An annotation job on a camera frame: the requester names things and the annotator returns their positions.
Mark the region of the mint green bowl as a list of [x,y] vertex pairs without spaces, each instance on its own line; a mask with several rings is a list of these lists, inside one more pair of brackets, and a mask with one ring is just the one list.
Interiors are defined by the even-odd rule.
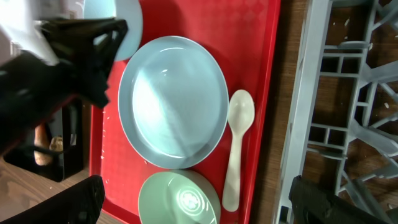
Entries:
[[218,224],[218,194],[204,176],[192,170],[169,170],[151,175],[138,199],[139,219],[148,224]]

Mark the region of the orange carrot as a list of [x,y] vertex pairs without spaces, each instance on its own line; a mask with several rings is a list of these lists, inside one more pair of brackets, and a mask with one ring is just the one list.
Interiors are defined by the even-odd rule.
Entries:
[[[50,143],[44,124],[40,124],[35,128],[34,145],[42,149],[49,149]],[[39,166],[46,166],[53,161],[51,155],[39,151],[34,151],[34,158],[36,164]]]

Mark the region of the light blue rice bowl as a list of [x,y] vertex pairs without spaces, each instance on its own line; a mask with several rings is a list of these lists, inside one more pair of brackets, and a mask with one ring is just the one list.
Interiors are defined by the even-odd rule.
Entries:
[[122,41],[115,61],[131,58],[140,46],[143,32],[143,15],[139,0],[85,0],[84,19],[114,17],[124,19],[128,31]]

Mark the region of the brown food scrap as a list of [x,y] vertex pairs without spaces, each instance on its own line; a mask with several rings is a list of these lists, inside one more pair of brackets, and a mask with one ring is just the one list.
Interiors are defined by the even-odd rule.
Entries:
[[55,152],[62,152],[63,151],[63,137],[62,136],[55,136],[52,138],[49,150]]

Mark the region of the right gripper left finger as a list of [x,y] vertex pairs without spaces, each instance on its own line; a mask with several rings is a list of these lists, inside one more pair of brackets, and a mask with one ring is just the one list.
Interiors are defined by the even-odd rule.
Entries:
[[104,200],[103,179],[92,175],[1,224],[96,223]]

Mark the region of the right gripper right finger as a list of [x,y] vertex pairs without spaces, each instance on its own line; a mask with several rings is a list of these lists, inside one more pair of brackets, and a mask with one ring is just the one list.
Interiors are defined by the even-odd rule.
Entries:
[[387,224],[300,175],[292,181],[289,200],[298,224]]

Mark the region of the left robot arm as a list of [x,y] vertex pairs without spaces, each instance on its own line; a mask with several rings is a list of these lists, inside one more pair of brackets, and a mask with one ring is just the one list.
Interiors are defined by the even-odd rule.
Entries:
[[1,153],[75,98],[108,104],[124,19],[67,19],[60,1],[2,1],[1,30],[20,47],[1,65]]

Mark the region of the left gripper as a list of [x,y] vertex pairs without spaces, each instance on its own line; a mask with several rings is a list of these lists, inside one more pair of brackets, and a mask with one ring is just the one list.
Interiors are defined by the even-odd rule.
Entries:
[[75,67],[51,66],[29,51],[1,65],[1,155],[79,94],[99,108],[108,103],[108,78],[116,47],[93,48]]

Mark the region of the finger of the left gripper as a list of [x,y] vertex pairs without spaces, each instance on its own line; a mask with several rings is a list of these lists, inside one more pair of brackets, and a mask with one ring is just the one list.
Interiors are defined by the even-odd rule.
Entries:
[[128,26],[124,19],[53,19],[40,26],[60,60],[112,67]]

